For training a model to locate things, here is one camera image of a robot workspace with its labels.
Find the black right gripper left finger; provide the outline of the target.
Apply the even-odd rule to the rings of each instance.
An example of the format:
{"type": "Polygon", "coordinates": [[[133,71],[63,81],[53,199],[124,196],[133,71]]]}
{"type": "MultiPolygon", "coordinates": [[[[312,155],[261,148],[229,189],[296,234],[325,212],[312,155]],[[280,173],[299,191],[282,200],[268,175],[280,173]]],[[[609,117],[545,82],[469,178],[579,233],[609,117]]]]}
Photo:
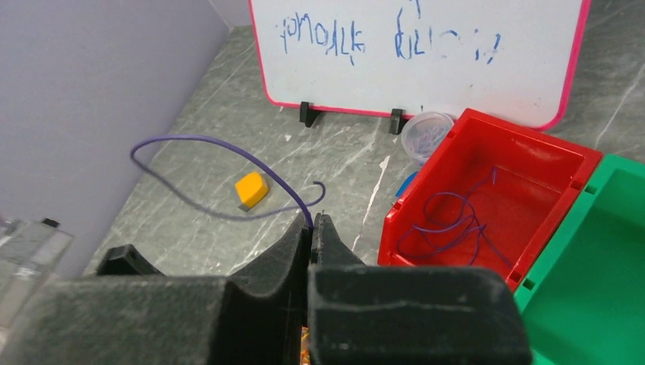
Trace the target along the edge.
{"type": "Polygon", "coordinates": [[[3,364],[297,364],[309,228],[229,276],[105,275],[45,286],[3,364]]]}

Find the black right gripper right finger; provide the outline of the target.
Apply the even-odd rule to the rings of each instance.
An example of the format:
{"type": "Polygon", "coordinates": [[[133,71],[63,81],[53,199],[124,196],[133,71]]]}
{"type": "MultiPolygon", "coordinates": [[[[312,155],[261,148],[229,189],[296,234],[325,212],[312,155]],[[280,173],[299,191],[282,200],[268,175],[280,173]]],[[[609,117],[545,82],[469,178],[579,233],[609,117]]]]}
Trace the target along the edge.
{"type": "Polygon", "coordinates": [[[314,364],[530,364],[504,279],[472,266],[369,266],[315,219],[308,273],[314,364]]]}

